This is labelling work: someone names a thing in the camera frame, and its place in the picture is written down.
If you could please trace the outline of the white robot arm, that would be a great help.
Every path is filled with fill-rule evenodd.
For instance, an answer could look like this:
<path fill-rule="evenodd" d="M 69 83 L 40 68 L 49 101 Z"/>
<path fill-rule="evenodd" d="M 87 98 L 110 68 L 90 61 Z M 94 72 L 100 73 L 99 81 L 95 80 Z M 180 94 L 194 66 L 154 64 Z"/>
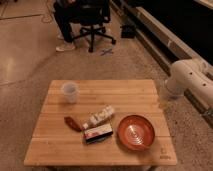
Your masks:
<path fill-rule="evenodd" d="M 211 66 L 203 59 L 185 59 L 174 62 L 165 89 L 170 97 L 180 97 L 186 89 L 195 92 L 213 108 L 213 80 L 206 74 Z"/>

